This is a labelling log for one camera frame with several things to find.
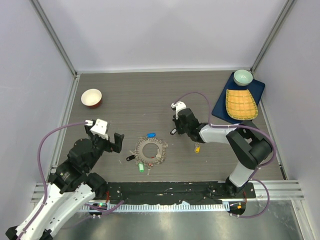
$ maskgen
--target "blue key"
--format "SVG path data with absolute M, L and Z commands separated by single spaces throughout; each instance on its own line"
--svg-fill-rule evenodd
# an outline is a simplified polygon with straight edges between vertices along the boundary
M 155 132 L 152 132 L 152 133 L 148 133 L 146 135 L 147 138 L 154 138 L 156 136 L 156 133 Z

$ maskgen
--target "blue tray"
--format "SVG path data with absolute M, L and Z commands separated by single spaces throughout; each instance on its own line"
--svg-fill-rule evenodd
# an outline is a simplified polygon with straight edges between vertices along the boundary
M 224 89 L 218 99 L 218 101 L 216 102 L 213 110 L 212 110 L 212 115 L 220 118 L 222 120 L 225 120 L 229 123 L 232 124 L 239 124 L 242 121 L 241 120 L 236 120 L 233 119 L 232 117 L 230 117 L 227 113 L 227 109 L 226 109 L 226 94 L 227 94 L 227 89 L 229 90 L 246 90 L 248 89 L 251 93 L 251 95 L 253 96 L 253 99 L 256 103 L 256 105 L 258 106 L 262 93 L 264 92 L 265 89 L 265 84 L 263 82 L 257 81 L 257 80 L 252 80 L 252 82 L 247 85 L 247 86 L 238 86 L 235 81 L 234 81 L 234 72 L 231 74 L 231 76 L 229 77 L 229 80 L 226 82 Z

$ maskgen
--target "green key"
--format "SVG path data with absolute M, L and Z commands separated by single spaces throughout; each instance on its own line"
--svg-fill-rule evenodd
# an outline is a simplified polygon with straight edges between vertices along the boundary
M 143 173 L 145 171 L 144 165 L 141 162 L 139 162 L 138 166 L 139 166 L 140 173 Z

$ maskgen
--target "wood grain table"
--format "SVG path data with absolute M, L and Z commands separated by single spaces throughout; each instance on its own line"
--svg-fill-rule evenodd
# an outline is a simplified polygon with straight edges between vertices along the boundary
M 194 153 L 195 143 L 187 135 L 170 135 L 174 128 L 171 104 L 187 92 L 206 94 L 214 106 L 224 88 L 230 71 L 180 71 L 81 74 L 69 123 L 91 119 L 103 119 L 110 123 L 108 134 L 114 140 L 114 132 L 124 134 L 121 153 L 105 152 L 93 168 L 93 172 L 107 182 L 158 182 L 158 181 L 215 181 L 225 180 L 236 167 L 236 155 L 228 144 L 202 144 L 200 153 Z M 81 103 L 81 95 L 87 89 L 99 89 L 103 103 L 89 109 Z M 208 106 L 197 94 L 183 98 L 200 122 L 208 121 Z M 260 107 L 253 121 L 267 131 Z M 211 116 L 214 124 L 226 124 Z M 163 164 L 139 172 L 135 160 L 126 161 L 134 150 L 139 137 L 156 133 L 156 137 L 168 143 Z M 70 127 L 66 131 L 60 160 L 67 159 L 69 149 L 80 138 L 86 138 L 83 126 Z M 156 149 L 146 152 L 152 155 Z M 277 161 L 261 169 L 256 177 L 261 180 L 282 180 Z

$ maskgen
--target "yellow plate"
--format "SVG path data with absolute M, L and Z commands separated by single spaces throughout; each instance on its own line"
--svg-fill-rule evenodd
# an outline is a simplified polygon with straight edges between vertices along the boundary
M 228 115 L 236 120 L 252 120 L 258 108 L 249 90 L 226 90 L 225 107 Z

